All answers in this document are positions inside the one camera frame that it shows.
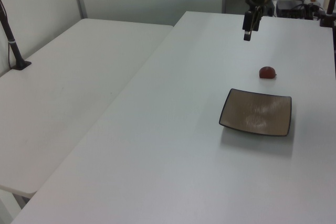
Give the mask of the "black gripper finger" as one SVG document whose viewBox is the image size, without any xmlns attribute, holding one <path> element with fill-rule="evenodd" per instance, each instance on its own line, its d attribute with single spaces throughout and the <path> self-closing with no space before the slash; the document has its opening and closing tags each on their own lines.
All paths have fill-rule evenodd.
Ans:
<svg viewBox="0 0 336 224">
<path fill-rule="evenodd" d="M 253 23 L 253 14 L 252 14 L 252 12 L 248 11 L 244 14 L 244 21 L 243 21 L 244 40 L 245 41 L 250 41 L 250 39 L 251 39 L 252 23 Z"/>
<path fill-rule="evenodd" d="M 253 13 L 253 22 L 251 25 L 252 31 L 258 31 L 260 21 L 261 21 L 261 6 L 256 6 Z"/>
</svg>

